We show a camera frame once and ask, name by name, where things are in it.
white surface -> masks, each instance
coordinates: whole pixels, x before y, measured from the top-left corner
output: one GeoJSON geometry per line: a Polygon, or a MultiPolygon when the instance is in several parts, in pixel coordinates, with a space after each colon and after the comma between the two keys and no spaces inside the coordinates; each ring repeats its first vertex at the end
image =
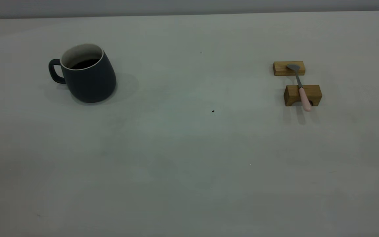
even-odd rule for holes
{"type": "Polygon", "coordinates": [[[379,10],[379,0],[0,0],[0,18],[379,10]]]}
{"type": "Polygon", "coordinates": [[[0,20],[0,236],[379,236],[379,12],[0,20]],[[83,42],[98,105],[48,72],[83,42]]]}

spoon handle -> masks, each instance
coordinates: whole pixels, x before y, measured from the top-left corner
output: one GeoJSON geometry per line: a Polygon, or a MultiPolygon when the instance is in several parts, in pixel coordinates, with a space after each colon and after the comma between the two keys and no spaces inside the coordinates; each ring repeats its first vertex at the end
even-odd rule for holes
{"type": "Polygon", "coordinates": [[[304,107],[304,110],[307,112],[311,111],[311,104],[303,87],[299,88],[299,95],[301,96],[302,107],[304,107]]]}

metal spoon head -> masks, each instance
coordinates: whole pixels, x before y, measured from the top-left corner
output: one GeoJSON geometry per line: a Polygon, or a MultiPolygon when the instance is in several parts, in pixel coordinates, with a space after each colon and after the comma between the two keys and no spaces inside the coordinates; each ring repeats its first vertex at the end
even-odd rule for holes
{"type": "Polygon", "coordinates": [[[295,72],[297,72],[297,71],[299,71],[299,69],[301,69],[301,67],[298,64],[288,64],[287,67],[289,69],[292,69],[295,72]]]}

dark gray mug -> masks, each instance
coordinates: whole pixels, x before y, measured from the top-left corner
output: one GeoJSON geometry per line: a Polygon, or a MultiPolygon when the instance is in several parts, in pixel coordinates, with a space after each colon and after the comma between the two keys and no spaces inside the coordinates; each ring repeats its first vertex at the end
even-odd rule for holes
{"type": "Polygon", "coordinates": [[[106,53],[94,44],[77,45],[60,60],[51,60],[49,73],[54,81],[66,84],[77,99],[86,103],[108,98],[116,86],[115,72],[106,53]],[[55,72],[54,65],[61,66],[63,78],[55,72]]]}

spoon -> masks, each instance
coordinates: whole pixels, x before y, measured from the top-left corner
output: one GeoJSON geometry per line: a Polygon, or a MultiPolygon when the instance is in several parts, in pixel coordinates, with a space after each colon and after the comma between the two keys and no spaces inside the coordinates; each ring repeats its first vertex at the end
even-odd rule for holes
{"type": "Polygon", "coordinates": [[[301,68],[298,64],[288,64],[287,67],[295,71],[296,80],[298,81],[299,95],[301,96],[302,107],[305,111],[311,111],[311,104],[308,100],[307,94],[305,93],[304,86],[299,79],[298,71],[301,68]]]}

